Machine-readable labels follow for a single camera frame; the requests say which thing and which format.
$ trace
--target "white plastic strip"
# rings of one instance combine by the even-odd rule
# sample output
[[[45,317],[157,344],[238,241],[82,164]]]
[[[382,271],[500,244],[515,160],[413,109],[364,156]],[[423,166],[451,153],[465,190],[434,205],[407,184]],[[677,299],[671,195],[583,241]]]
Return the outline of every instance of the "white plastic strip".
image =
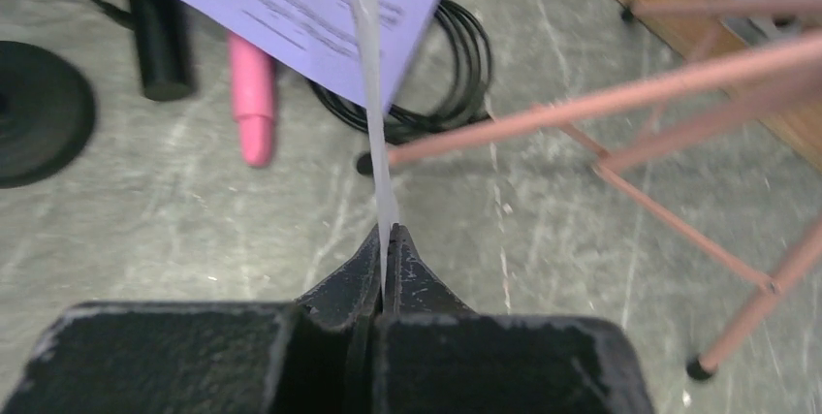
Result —
[[[368,142],[374,168],[377,225],[380,232],[380,279],[383,295],[385,295],[388,241],[391,228],[395,223],[399,223],[399,208],[391,186],[384,132],[385,120],[380,106],[379,0],[351,0],[351,10],[357,25],[357,44],[360,48],[360,59],[365,76]]]

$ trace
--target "stained floor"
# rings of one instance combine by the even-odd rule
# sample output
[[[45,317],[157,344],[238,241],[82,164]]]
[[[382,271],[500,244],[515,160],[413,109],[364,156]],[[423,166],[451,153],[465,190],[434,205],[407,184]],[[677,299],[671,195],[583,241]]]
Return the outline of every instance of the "stained floor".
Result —
[[[457,0],[493,40],[488,106],[584,94],[680,59],[613,0]],[[276,161],[245,167],[229,107],[223,31],[191,14],[201,89],[139,95],[131,37],[82,0],[0,0],[0,39],[51,49],[93,81],[99,129],[65,172],[0,193],[0,392],[61,308],[88,300],[289,300],[335,269],[375,222],[366,145],[279,73]],[[400,103],[423,109],[450,73],[430,33]],[[716,95],[681,101],[676,118]],[[628,140],[645,114],[589,122]],[[822,272],[806,279],[706,386],[683,361],[750,287],[591,173],[554,130],[395,172],[404,223],[431,268],[487,313],[620,323],[659,413],[822,412]],[[752,265],[768,269],[822,207],[820,175],[758,124],[641,168],[631,179]]]

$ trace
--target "coiled cable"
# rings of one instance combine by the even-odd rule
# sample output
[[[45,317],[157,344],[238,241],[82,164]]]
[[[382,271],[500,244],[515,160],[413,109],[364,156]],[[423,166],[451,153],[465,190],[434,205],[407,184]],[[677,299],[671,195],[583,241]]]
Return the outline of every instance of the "coiled cable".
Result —
[[[398,145],[488,119],[484,99],[493,78],[490,40],[480,21],[453,0],[440,0],[434,19],[445,30],[454,54],[454,78],[448,94],[428,114],[391,106],[385,123],[386,142]],[[350,127],[368,132],[365,109],[333,94],[316,82],[311,90],[331,113]]]

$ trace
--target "black cylinder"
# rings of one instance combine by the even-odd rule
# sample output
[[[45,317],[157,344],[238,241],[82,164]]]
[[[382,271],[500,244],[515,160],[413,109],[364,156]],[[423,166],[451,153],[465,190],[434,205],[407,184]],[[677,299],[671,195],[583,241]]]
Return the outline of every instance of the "black cylinder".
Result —
[[[183,4],[177,0],[129,0],[142,95],[157,102],[183,99],[197,85]]]

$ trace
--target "pink marker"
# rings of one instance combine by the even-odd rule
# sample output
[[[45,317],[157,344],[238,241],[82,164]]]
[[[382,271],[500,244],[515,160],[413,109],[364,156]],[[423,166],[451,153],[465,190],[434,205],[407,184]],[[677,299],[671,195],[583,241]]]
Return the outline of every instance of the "pink marker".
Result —
[[[229,32],[234,119],[242,157],[252,167],[266,165],[274,129],[273,60],[240,36]]]

